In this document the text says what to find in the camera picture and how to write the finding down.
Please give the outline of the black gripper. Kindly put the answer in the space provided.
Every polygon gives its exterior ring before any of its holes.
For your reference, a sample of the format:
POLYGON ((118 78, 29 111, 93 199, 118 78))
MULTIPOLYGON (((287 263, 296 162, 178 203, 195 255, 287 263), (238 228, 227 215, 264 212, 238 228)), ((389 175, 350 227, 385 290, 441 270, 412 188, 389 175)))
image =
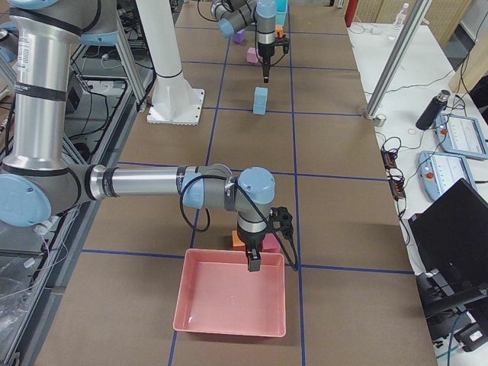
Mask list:
POLYGON ((269 44, 259 43, 258 54, 262 58, 263 82, 269 83, 271 58, 275 54, 275 45, 273 43, 269 43, 269 44))
POLYGON ((259 248, 260 245, 254 242, 245 244, 247 269, 249 272, 256 272, 260 270, 260 262, 262 260, 262 257, 259 248))

